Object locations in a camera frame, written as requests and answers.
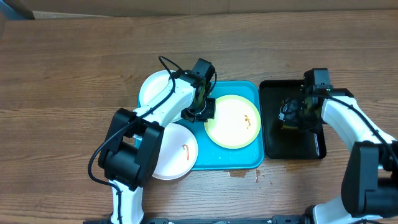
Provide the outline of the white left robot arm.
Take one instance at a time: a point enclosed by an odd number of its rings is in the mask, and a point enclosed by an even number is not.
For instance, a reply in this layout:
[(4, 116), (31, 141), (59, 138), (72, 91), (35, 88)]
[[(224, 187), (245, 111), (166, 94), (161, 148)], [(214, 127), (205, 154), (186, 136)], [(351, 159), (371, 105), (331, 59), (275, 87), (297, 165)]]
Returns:
[(115, 112), (104, 143), (93, 154), (113, 191), (110, 223), (141, 223), (143, 188), (159, 163), (165, 128), (180, 115), (188, 121), (214, 117), (214, 85), (206, 78), (170, 77), (146, 104)]

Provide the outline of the yellow green sponge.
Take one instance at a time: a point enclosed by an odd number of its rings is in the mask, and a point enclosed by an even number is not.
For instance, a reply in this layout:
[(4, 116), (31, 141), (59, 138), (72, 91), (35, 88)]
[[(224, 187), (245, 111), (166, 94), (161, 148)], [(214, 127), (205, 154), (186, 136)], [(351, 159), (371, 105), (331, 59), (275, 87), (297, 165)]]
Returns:
[(299, 129), (300, 127), (300, 121), (297, 120), (291, 120), (291, 119), (286, 119), (283, 120), (282, 122), (282, 129)]

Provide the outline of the white plate with red stain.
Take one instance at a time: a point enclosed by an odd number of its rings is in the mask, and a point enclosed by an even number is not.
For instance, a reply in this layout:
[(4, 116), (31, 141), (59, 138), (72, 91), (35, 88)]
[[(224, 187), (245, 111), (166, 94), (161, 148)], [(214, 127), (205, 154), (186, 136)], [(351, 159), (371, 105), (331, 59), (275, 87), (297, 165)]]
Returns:
[(198, 143), (186, 127), (170, 123), (164, 131), (158, 162), (152, 176), (178, 179), (191, 171), (198, 158)]

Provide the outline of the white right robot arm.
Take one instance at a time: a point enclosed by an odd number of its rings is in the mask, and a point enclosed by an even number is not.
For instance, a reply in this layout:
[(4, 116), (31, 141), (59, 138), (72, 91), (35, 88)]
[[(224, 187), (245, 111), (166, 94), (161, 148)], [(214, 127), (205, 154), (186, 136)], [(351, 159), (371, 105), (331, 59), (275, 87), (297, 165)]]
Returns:
[(293, 130), (327, 124), (350, 151), (340, 196), (311, 207), (311, 223), (378, 223), (397, 216), (397, 140), (366, 116), (348, 89), (305, 90), (283, 100), (279, 119)]

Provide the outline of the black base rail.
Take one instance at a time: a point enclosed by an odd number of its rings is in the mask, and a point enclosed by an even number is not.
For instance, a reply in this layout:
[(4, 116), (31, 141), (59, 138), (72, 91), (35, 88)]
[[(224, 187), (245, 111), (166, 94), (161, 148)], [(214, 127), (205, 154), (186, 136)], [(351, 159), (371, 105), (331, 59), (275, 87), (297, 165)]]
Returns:
[(167, 218), (143, 219), (140, 224), (311, 224), (306, 215), (275, 215), (272, 218), (240, 218), (240, 219), (183, 219), (168, 220)]

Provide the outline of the white plate with blue rim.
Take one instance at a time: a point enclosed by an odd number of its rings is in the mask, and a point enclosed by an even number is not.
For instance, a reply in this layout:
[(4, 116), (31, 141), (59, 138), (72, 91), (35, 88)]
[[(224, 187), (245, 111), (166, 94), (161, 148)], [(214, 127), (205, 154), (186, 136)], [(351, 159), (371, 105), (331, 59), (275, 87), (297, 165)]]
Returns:
[[(144, 110), (139, 110), (138, 113), (145, 113), (148, 109), (156, 105), (158, 102), (163, 100), (171, 91), (173, 87), (172, 80), (170, 80), (169, 72), (161, 70), (150, 75), (141, 86), (139, 91), (139, 108), (148, 105), (154, 98), (155, 101), (150, 104)], [(149, 114), (144, 119), (146, 121), (157, 121), (163, 124), (166, 120), (166, 125), (181, 120), (181, 112), (171, 119), (171, 114), (177, 110), (183, 110), (189, 106), (187, 103), (187, 97), (192, 96), (193, 88), (188, 82), (176, 79), (175, 80), (175, 93), (157, 110), (154, 114)]]

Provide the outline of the yellow-green plate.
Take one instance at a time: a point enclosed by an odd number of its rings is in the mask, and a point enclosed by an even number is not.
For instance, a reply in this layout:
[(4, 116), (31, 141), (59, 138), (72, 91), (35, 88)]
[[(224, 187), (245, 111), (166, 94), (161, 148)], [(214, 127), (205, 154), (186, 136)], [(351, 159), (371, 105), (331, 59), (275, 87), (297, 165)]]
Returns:
[(208, 137), (227, 149), (248, 146), (261, 129), (259, 110), (254, 103), (239, 95), (225, 95), (216, 99), (215, 116), (205, 124)]

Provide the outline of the black plastic tray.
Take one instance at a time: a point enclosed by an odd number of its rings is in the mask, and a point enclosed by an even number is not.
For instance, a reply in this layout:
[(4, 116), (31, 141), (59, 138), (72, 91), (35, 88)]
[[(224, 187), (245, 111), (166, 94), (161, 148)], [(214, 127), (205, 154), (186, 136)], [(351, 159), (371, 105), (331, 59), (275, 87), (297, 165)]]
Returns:
[(282, 101), (300, 93), (303, 80), (268, 80), (259, 85), (264, 152), (269, 159), (323, 159), (324, 133), (282, 128), (279, 119)]

